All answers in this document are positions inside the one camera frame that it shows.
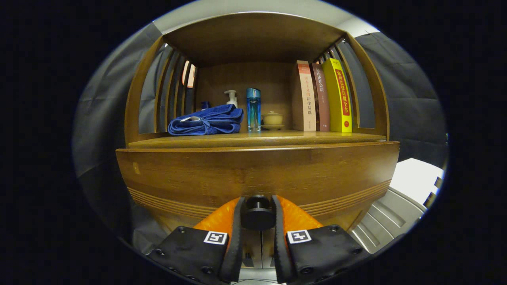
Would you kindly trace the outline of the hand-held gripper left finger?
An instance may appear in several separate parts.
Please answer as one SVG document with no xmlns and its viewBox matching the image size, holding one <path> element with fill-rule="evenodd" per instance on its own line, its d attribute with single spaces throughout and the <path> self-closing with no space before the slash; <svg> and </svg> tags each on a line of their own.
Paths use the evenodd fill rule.
<svg viewBox="0 0 507 285">
<path fill-rule="evenodd" d="M 147 256 L 185 280 L 205 285 L 238 281 L 244 201 L 238 197 L 227 202 L 194 227 L 177 227 Z"/>
</svg>

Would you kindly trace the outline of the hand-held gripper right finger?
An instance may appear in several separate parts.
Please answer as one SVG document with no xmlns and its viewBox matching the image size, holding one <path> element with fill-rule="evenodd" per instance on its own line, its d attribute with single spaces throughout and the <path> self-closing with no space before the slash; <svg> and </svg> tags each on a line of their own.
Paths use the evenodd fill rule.
<svg viewBox="0 0 507 285">
<path fill-rule="evenodd" d="M 312 285 L 356 267 L 371 254 L 339 225 L 322 225 L 299 206 L 272 196 L 274 265 L 279 283 Z"/>
</svg>

